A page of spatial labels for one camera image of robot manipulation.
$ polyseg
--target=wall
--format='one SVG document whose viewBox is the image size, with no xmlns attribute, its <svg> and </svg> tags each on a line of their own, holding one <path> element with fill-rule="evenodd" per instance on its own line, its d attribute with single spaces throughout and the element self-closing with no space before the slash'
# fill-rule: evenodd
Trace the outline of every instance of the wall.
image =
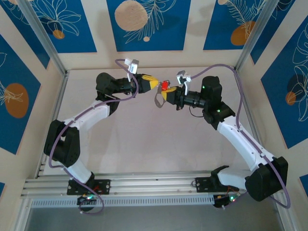
<svg viewBox="0 0 308 231">
<path fill-rule="evenodd" d="M 203 51 L 215 0 L 192 0 L 183 51 L 117 52 L 105 0 L 82 1 L 97 53 L 64 53 L 60 57 L 69 69 L 117 68 L 116 58 L 140 60 L 140 67 L 205 66 L 215 63 L 234 65 L 241 50 Z"/>
<path fill-rule="evenodd" d="M 52 111 L 58 95 L 63 77 L 60 76 L 52 61 L 45 67 L 43 62 L 33 52 L 33 49 L 25 41 L 22 34 L 17 30 L 13 22 L 10 20 L 6 12 L 0 7 L 0 34 L 19 56 L 23 63 L 27 66 L 27 71 L 32 73 L 35 81 L 40 84 L 39 91 L 35 99 L 35 103 L 27 113 L 31 113 L 26 128 L 23 132 L 21 143 L 19 144 L 16 153 L 0 148 L 0 182 L 5 183 L 4 191 L 0 198 L 0 230 L 8 230 L 9 226 L 18 212 L 18 202 L 25 179 L 34 177 L 36 166 L 42 152 L 44 139 L 47 134 L 49 122 L 51 121 Z M 4 65 L 1 67 L 0 81 L 5 82 Z M 12 69 L 10 73 L 18 73 L 18 69 Z M 28 75 L 14 76 L 21 82 L 28 78 Z M 1 111 L 1 139 L 6 139 L 4 126 L 14 127 L 16 120 L 4 119 L 9 118 L 6 111 Z"/>
<path fill-rule="evenodd" d="M 37 1 L 30 4 L 67 69 L 116 68 L 114 59 L 126 57 L 140 60 L 140 67 L 235 65 L 265 3 L 264 0 L 41 2 L 49 5 L 52 13 Z"/>
<path fill-rule="evenodd" d="M 281 62 L 276 69 L 269 70 L 273 73 L 272 75 L 267 76 L 266 73 L 268 73 L 267 71 L 276 57 L 307 17 L 307 9 L 308 2 L 306 0 L 296 0 L 257 63 L 254 65 L 253 60 L 249 58 L 240 72 L 245 94 L 263 144 L 270 152 L 276 156 L 283 156 L 289 163 L 287 189 L 291 196 L 291 209 L 295 211 L 302 228 L 308 227 L 308 198 L 300 183 L 299 177 L 308 173 L 308 140 L 303 137 L 304 141 L 292 146 L 288 144 L 287 139 L 284 140 L 283 137 L 286 138 L 287 136 L 286 134 L 284 134 L 284 136 L 282 135 L 281 128 L 287 126 L 289 134 L 293 137 L 296 137 L 298 133 L 301 132 L 301 136 L 303 136 L 307 135 L 307 130 L 303 130 L 303 128 L 307 126 L 307 122 L 303 121 L 301 125 L 294 126 L 295 122 L 289 119 L 284 124 L 280 123 L 280 128 L 276 119 L 279 116 L 286 119 L 289 113 L 294 110 L 293 107 L 298 106 L 298 102 L 295 102 L 295 100 L 291 102 L 291 104 L 296 103 L 293 106 L 288 106 L 286 104 L 288 83 L 284 82 L 284 80 L 286 78 L 289 79 L 291 76 L 285 75 L 284 73 L 289 73 L 290 71 L 294 73 L 294 70 L 289 68 L 289 65 L 293 63 L 288 62 L 289 59 L 291 59 L 292 62 L 293 53 L 291 53 L 289 57 L 286 57 L 285 62 Z M 263 76 L 267 76 L 267 81 L 272 81 L 272 86 L 267 89 L 267 93 L 263 86 L 265 79 L 262 79 L 263 84 L 260 81 Z M 281 84 L 285 85 L 283 90 L 279 88 Z M 275 91 L 280 98 L 273 98 L 273 101 L 270 103 L 268 99 L 270 91 Z M 281 108 L 288 106 L 287 109 L 277 114 L 277 108 L 273 110 L 271 107 L 271 104 L 274 105 L 277 102 L 281 102 L 281 104 L 277 104 L 278 107 L 279 105 Z M 296 119 L 298 119 L 298 111 L 296 112 L 295 110 L 295 113 Z"/>
</svg>

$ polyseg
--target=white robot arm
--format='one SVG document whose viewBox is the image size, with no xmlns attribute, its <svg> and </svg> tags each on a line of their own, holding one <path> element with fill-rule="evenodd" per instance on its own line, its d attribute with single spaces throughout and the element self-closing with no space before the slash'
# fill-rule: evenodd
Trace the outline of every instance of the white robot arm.
<svg viewBox="0 0 308 231">
<path fill-rule="evenodd" d="M 219 192 L 233 186 L 237 190 L 247 190 L 255 200 L 262 201 L 282 189 L 281 181 L 271 165 L 277 170 L 285 185 L 288 163 L 283 157 L 276 158 L 264 149 L 239 123 L 235 113 L 221 101 L 222 86 L 219 78 L 203 78 L 200 92 L 188 90 L 186 80 L 185 72 L 179 72 L 178 81 L 183 87 L 171 87 L 162 91 L 164 100 L 176 105 L 177 110 L 184 105 L 202 108 L 206 122 L 231 142 L 250 169 L 219 167 L 212 171 L 210 178 L 196 182 L 199 185 L 204 184 L 203 188 L 206 190 L 203 192 Z"/>
<path fill-rule="evenodd" d="M 77 181 L 78 184 L 75 184 L 79 188 L 76 190 L 77 194 L 87 192 L 80 183 L 91 189 L 95 188 L 94 174 L 85 167 L 80 158 L 80 139 L 84 138 L 84 134 L 97 122 L 115 112 L 119 101 L 115 102 L 114 100 L 119 99 L 113 94 L 135 94 L 137 89 L 138 93 L 145 93 L 158 84 L 158 80 L 152 76 L 136 74 L 138 63 L 136 65 L 133 63 L 134 61 L 129 66 L 134 66 L 131 69 L 138 87 L 135 82 L 130 81 L 130 78 L 115 79 L 107 73 L 100 73 L 96 78 L 97 98 L 95 101 L 78 115 L 62 122 L 54 120 L 50 125 L 44 153 L 52 160 L 61 163 L 58 167 L 63 167 Z"/>
</svg>

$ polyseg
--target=purple cable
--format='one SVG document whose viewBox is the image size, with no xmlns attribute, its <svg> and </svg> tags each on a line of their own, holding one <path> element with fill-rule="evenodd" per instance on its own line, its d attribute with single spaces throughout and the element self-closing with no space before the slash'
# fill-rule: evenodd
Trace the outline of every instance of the purple cable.
<svg viewBox="0 0 308 231">
<path fill-rule="evenodd" d="M 207 67 L 206 69 L 204 69 L 202 72 L 200 72 L 199 74 L 197 75 L 194 75 L 191 77 L 191 79 L 194 79 L 200 75 L 202 75 L 203 73 L 205 73 L 206 71 L 212 69 L 213 67 L 216 67 L 216 66 L 224 66 L 228 69 L 230 69 L 233 74 L 234 74 L 234 77 L 235 79 L 237 80 L 236 83 L 237 83 L 237 86 L 239 87 L 239 90 L 240 90 L 240 105 L 239 105 L 239 109 L 237 110 L 237 114 L 236 114 L 236 126 L 238 128 L 239 131 L 241 131 L 241 134 L 253 145 L 253 147 L 258 151 L 259 154 L 262 154 L 262 150 L 258 147 L 258 145 L 253 142 L 250 137 L 240 129 L 240 112 L 241 112 L 241 108 L 242 108 L 242 105 L 243 105 L 243 98 L 244 98 L 244 91 L 243 91 L 243 86 L 242 86 L 242 82 L 241 82 L 241 79 L 239 77 L 239 75 L 237 74 L 237 72 L 234 70 L 234 68 L 228 66 L 228 65 L 225 65 L 225 64 L 215 64 L 215 65 L 212 65 L 212 66 L 209 66 Z M 273 198 L 272 196 L 270 196 L 270 198 L 272 200 L 274 200 L 277 204 L 281 205 L 282 207 L 284 208 L 290 208 L 291 207 L 291 199 L 290 199 L 290 196 L 289 196 L 289 193 L 287 191 L 287 188 L 281 178 L 281 176 L 279 175 L 277 169 L 275 168 L 275 166 L 271 163 L 271 161 L 264 155 L 263 158 L 266 160 L 266 162 L 269 164 L 269 166 L 273 169 L 276 177 L 278 178 L 278 181 L 279 183 L 281 184 L 282 186 L 282 189 L 284 191 L 284 194 L 285 194 L 285 197 L 286 197 L 286 200 L 287 200 L 287 205 L 283 205 L 281 202 L 279 202 L 278 200 L 276 200 L 275 198 Z"/>
<path fill-rule="evenodd" d="M 52 160 L 52 157 L 53 157 L 53 153 L 54 153 L 54 150 L 57 146 L 57 143 L 59 142 L 61 136 L 63 135 L 63 133 L 68 129 L 68 127 L 74 123 L 74 121 L 80 119 L 82 116 L 84 116 L 86 113 L 88 113 L 89 111 L 93 110 L 94 108 L 98 107 L 98 106 L 101 106 L 101 105 L 104 105 L 106 103 L 113 103 L 113 102 L 121 102 L 121 101 L 127 101 L 127 100 L 130 100 L 132 98 L 134 98 L 137 94 L 138 94 L 138 91 L 139 91 L 139 85 L 138 85 L 138 82 L 136 80 L 136 78 L 134 77 L 134 75 L 132 73 L 130 73 L 121 63 L 120 61 L 125 61 L 125 59 L 116 59 L 115 60 L 115 63 L 121 67 L 123 70 L 125 70 L 127 73 L 129 73 L 129 76 L 133 79 L 133 81 L 135 82 L 136 84 L 136 91 L 134 94 L 132 94 L 130 97 L 128 98 L 125 98 L 125 99 L 117 99 L 117 100 L 107 100 L 105 102 L 101 102 L 101 103 L 98 103 L 96 104 L 94 107 L 91 107 L 91 108 L 88 108 L 87 110 L 85 110 L 84 112 L 80 113 L 79 115 L 76 116 L 75 120 L 72 120 L 70 121 L 63 129 L 62 131 L 59 133 L 59 135 L 57 136 L 56 140 L 54 141 L 53 143 L 53 146 L 52 146 L 52 149 L 51 149 L 51 152 L 50 152 L 50 155 L 49 155 L 49 160 L 48 160 L 48 165 L 50 168 L 56 168 L 56 167 L 64 167 L 62 165 L 57 165 L 57 166 L 53 166 L 52 163 L 51 163 L 51 160 Z M 70 174 L 65 168 L 64 168 L 64 171 L 71 177 L 73 178 L 74 181 L 76 181 L 78 184 L 80 184 L 81 186 L 83 186 L 84 188 L 86 188 L 87 190 L 89 190 L 91 193 L 93 193 L 96 197 L 98 197 L 100 199 L 100 201 L 102 202 L 102 208 L 100 209 L 100 211 L 98 212 L 94 212 L 94 213 L 86 213 L 86 212 L 83 212 L 81 210 L 81 204 L 79 205 L 79 210 L 83 213 L 83 214 L 88 214 L 88 215 L 94 215 L 94 214 L 99 214 L 103 211 L 104 209 L 104 201 L 103 199 L 93 190 L 91 189 L 90 187 L 88 187 L 87 185 L 85 185 L 84 183 L 80 182 L 78 179 L 76 179 L 72 174 Z"/>
</svg>

